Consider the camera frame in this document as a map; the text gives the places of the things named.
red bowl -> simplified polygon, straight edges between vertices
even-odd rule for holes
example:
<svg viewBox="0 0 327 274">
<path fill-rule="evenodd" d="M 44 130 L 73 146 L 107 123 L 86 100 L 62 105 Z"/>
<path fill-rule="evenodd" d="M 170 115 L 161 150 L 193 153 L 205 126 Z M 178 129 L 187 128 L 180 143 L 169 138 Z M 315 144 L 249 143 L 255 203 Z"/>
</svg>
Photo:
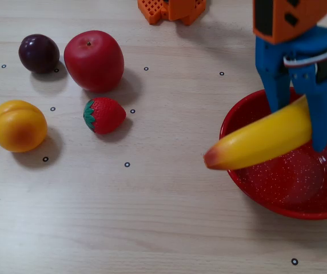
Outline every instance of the red bowl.
<svg viewBox="0 0 327 274">
<path fill-rule="evenodd" d="M 291 101 L 299 98 L 294 89 L 291 92 Z M 227 114 L 220 139 L 269 114 L 265 91 L 250 94 Z M 271 211 L 297 219 L 327 219 L 327 147 L 317 153 L 309 142 L 273 160 L 228 173 L 244 193 Z"/>
</svg>

wire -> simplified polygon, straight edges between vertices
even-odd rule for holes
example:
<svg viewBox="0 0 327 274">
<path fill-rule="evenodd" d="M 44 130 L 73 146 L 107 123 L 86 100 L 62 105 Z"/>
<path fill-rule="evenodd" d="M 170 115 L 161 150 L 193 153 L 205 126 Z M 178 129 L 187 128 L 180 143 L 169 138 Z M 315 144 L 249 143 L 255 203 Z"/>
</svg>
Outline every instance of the wire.
<svg viewBox="0 0 327 274">
<path fill-rule="evenodd" d="M 327 52 L 315 57 L 302 60 L 289 60 L 287 56 L 283 57 L 284 66 L 286 67 L 304 67 L 327 60 Z"/>
</svg>

orange 3d-printed part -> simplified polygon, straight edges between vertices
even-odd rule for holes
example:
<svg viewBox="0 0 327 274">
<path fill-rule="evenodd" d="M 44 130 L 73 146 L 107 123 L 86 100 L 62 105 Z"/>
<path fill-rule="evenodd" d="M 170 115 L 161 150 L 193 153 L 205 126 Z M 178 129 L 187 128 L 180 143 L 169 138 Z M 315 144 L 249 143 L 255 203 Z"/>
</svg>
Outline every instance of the orange 3d-printed part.
<svg viewBox="0 0 327 274">
<path fill-rule="evenodd" d="M 138 0 L 138 7 L 151 25 L 160 19 L 191 25 L 205 11 L 206 0 Z"/>
<path fill-rule="evenodd" d="M 254 33 L 272 44 L 290 41 L 327 15 L 327 0 L 253 0 Z"/>
</svg>

plum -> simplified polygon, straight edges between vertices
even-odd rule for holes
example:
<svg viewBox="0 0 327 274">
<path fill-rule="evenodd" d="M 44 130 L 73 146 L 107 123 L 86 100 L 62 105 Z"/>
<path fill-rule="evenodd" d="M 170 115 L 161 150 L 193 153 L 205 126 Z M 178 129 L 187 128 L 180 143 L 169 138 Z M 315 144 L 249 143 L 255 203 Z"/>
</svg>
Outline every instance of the plum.
<svg viewBox="0 0 327 274">
<path fill-rule="evenodd" d="M 34 73 L 47 73 L 55 69 L 59 61 L 57 44 L 42 34 L 25 37 L 19 48 L 21 63 Z"/>
</svg>

red strawberry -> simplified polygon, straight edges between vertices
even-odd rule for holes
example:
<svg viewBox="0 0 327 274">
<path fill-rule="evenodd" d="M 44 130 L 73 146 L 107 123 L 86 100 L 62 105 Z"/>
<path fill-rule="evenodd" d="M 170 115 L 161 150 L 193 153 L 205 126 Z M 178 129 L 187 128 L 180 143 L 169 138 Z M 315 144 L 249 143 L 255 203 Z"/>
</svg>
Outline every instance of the red strawberry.
<svg viewBox="0 0 327 274">
<path fill-rule="evenodd" d="M 83 111 L 87 126 L 97 134 L 107 134 L 119 127 L 126 117 L 124 108 L 110 98 L 89 100 Z"/>
</svg>

